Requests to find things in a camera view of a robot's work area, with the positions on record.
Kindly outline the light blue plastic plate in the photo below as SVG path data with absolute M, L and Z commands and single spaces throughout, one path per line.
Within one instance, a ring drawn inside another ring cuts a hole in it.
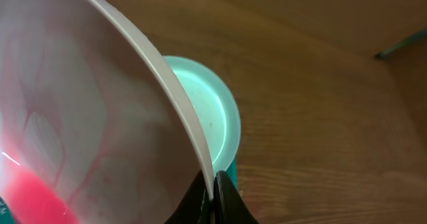
M 166 56 L 166 62 L 187 93 L 207 139 L 213 170 L 227 171 L 241 139 L 238 106 L 228 86 L 197 61 Z

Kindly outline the white plastic plate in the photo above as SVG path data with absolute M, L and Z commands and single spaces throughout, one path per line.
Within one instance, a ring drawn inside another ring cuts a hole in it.
M 106 0 L 1 0 L 1 197 L 18 223 L 164 224 L 201 171 L 195 109 Z

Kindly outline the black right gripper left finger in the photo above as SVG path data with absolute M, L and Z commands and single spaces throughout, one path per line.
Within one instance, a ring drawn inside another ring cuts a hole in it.
M 165 224 L 210 224 L 211 209 L 203 173 L 199 171 Z

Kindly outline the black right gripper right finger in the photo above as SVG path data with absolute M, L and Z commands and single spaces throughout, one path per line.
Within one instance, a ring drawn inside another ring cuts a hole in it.
M 225 171 L 217 172 L 213 194 L 215 224 L 258 224 Z

